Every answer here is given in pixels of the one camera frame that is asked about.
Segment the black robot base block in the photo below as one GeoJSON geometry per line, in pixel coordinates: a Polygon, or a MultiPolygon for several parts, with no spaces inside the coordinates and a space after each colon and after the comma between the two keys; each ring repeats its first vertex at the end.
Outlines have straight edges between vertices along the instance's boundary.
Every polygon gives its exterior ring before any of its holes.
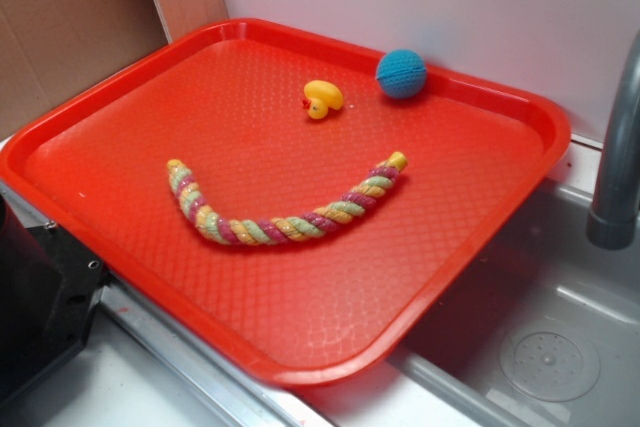
{"type": "Polygon", "coordinates": [[[1,201],[1,405],[87,344],[104,263],[61,226],[25,227],[1,201]]]}

